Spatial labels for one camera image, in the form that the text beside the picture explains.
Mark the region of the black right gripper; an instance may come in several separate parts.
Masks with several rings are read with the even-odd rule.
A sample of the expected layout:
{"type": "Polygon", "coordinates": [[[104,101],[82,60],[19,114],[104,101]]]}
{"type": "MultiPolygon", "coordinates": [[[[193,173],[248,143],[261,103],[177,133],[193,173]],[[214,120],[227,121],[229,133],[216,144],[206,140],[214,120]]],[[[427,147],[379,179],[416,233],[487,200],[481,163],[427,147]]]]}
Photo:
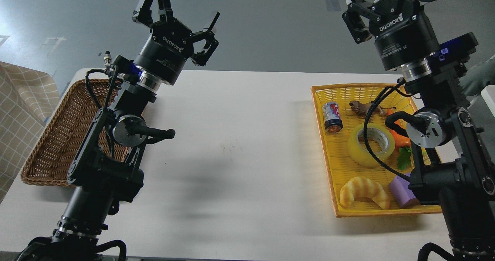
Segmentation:
{"type": "Polygon", "coordinates": [[[388,71],[426,58],[440,49],[423,7],[434,1],[391,0],[391,7],[385,7],[366,0],[350,0],[342,18],[357,44],[375,37],[374,45],[388,71]],[[369,29],[362,17],[370,21],[369,29]]]}

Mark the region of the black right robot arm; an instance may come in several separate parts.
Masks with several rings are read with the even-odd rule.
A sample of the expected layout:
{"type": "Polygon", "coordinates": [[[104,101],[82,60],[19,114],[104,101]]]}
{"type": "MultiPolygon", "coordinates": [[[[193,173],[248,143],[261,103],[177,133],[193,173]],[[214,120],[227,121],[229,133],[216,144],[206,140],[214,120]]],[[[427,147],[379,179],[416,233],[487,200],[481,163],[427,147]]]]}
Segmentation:
{"type": "Polygon", "coordinates": [[[403,75],[371,108],[399,87],[423,101],[413,114],[398,111],[386,119],[411,141],[413,169],[402,178],[421,205],[440,206],[448,229],[452,253],[427,243],[418,260],[435,252],[448,261],[493,261],[494,163],[459,84],[478,41],[468,32],[440,44],[424,11],[434,1],[350,0],[342,18],[356,43],[374,37],[384,69],[403,75]]]}

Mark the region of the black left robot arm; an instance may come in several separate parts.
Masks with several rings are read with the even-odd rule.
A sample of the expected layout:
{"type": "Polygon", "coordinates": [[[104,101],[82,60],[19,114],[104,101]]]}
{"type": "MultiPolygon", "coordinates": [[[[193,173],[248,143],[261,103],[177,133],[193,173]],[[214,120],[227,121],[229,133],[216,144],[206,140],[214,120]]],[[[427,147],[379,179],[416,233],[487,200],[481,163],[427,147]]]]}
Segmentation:
{"type": "Polygon", "coordinates": [[[171,0],[140,0],[132,19],[150,29],[143,49],[134,60],[107,51],[105,69],[90,69],[85,88],[98,107],[79,150],[68,169],[67,181],[76,186],[51,237],[36,237],[17,261],[101,261],[102,253],[119,249],[126,260],[126,244],[113,240],[98,244],[122,201],[131,203],[143,187],[140,169],[145,147],[173,139],[175,131],[146,125],[142,113],[156,100],[160,84],[174,85],[184,64],[204,66],[218,41],[214,25],[192,32],[172,11],[171,0]]]}

